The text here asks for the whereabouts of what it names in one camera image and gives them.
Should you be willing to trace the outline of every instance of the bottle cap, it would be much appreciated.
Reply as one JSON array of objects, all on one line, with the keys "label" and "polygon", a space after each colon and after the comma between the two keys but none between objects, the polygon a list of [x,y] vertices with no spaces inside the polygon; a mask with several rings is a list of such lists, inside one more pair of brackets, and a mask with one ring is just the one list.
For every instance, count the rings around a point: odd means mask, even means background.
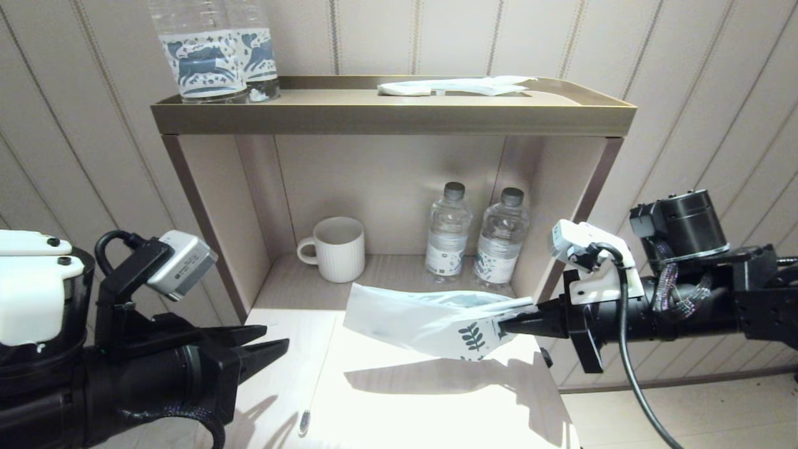
[{"label": "bottle cap", "polygon": [[507,187],[501,191],[501,202],[512,208],[518,207],[523,203],[523,192],[515,187]]},{"label": "bottle cap", "polygon": [[465,186],[459,182],[447,182],[444,187],[444,197],[447,200],[462,200],[465,195]]}]

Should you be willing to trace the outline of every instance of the plastic water bottle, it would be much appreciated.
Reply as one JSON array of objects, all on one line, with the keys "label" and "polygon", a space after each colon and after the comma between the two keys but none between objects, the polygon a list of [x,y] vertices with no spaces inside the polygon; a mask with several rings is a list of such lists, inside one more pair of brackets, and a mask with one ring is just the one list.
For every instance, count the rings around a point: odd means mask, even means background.
[{"label": "plastic water bottle", "polygon": [[249,100],[258,102],[279,97],[275,53],[262,2],[224,0],[224,8],[237,41],[239,68],[250,88]]},{"label": "plastic water bottle", "polygon": [[522,203],[523,192],[510,187],[502,191],[501,202],[485,211],[474,262],[482,287],[501,288],[512,278],[529,229],[529,212]]},{"label": "plastic water bottle", "polygon": [[246,102],[222,0],[149,0],[149,11],[183,102]]},{"label": "plastic water bottle", "polygon": [[427,239],[427,269],[438,283],[453,282],[463,269],[463,252],[474,214],[464,199],[465,186],[448,182],[433,203]]}]

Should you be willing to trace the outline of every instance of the ribbed ceramic mug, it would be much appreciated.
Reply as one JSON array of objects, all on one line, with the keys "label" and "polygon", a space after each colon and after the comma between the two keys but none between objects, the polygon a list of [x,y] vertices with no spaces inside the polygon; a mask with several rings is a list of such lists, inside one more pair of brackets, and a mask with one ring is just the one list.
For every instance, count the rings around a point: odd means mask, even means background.
[{"label": "ribbed ceramic mug", "polygon": [[[316,247],[316,256],[302,254],[306,246]],[[360,221],[349,217],[332,217],[319,221],[313,236],[297,246],[302,262],[318,265],[318,272],[329,282],[351,282],[365,267],[365,231]]]}]

